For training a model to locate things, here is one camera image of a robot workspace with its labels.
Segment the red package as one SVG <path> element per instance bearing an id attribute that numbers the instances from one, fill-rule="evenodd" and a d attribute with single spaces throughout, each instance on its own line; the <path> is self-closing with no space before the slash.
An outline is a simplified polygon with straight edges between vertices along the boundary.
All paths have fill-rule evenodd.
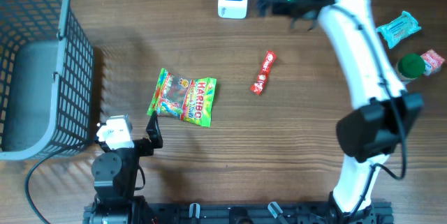
<path id="1" fill-rule="evenodd" d="M 265 88 L 266 82 L 271 72 L 271 67 L 276 60 L 277 55 L 273 51 L 267 51 L 262 62 L 261 69 L 257 75 L 256 82 L 250 87 L 251 91 L 256 95 L 260 95 Z"/>

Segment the light blue tissue packet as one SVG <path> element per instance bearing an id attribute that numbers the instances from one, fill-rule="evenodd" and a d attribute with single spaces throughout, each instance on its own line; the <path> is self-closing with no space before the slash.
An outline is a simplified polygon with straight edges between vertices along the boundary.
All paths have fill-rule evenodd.
<path id="1" fill-rule="evenodd" d="M 376 32 L 383 36 L 388 48 L 394 48 L 401 40 L 420 31 L 418 21 L 409 12 L 402 11 L 402 14 L 385 25 L 376 28 Z"/>

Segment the green Haribo candy bag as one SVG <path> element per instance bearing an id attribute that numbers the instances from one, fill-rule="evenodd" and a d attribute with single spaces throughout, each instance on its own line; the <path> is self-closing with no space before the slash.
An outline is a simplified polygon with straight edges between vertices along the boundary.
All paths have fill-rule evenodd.
<path id="1" fill-rule="evenodd" d="M 162 68 L 147 115 L 173 117 L 202 127 L 210 127 L 217 80 L 204 77 L 190 80 L 176 77 Z"/>

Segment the small red snack packet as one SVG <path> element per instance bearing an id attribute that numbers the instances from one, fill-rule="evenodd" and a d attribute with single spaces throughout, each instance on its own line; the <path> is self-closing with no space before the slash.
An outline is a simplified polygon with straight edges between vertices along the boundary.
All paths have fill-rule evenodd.
<path id="1" fill-rule="evenodd" d="M 438 73 L 441 70 L 441 66 L 445 59 L 437 54 L 434 50 L 428 50 L 421 55 L 421 58 L 425 62 L 425 71 L 423 75 L 430 76 Z"/>

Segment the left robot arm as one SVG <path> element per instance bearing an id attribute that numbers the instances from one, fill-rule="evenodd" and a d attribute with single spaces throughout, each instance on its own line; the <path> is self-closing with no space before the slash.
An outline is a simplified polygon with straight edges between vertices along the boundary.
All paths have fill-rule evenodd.
<path id="1" fill-rule="evenodd" d="M 143 196 L 135 192 L 137 176 L 145 173 L 139 164 L 143 156 L 152 156 L 155 149 L 163 147 L 157 114 L 154 112 L 147 124 L 147 138 L 133 140 L 129 116 L 119 115 L 97 124 L 96 143 L 103 150 L 92 163 L 96 194 L 92 205 L 85 207 L 83 223 L 86 224 L 142 224 L 158 223 L 158 218 Z"/>

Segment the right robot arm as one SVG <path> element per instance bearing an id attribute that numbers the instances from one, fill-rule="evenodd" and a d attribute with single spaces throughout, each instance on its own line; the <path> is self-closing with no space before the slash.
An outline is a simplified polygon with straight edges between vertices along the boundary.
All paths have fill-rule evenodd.
<path id="1" fill-rule="evenodd" d="M 407 158 L 406 139 L 423 108 L 422 97 L 410 94 L 391 66 L 376 33 L 371 0 L 257 0 L 257 10 L 311 20 L 330 40 L 353 108 L 336 125 L 344 160 L 330 193 L 330 212 L 339 222 L 364 218 L 389 156 L 399 149 L 402 160 Z"/>

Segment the green lid plastic jar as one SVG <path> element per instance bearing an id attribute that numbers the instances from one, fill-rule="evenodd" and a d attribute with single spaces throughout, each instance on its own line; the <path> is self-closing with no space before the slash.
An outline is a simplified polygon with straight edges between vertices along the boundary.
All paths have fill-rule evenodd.
<path id="1" fill-rule="evenodd" d="M 425 62 L 418 54 L 408 54 L 396 63 L 395 72 L 403 84 L 408 84 L 425 72 Z"/>

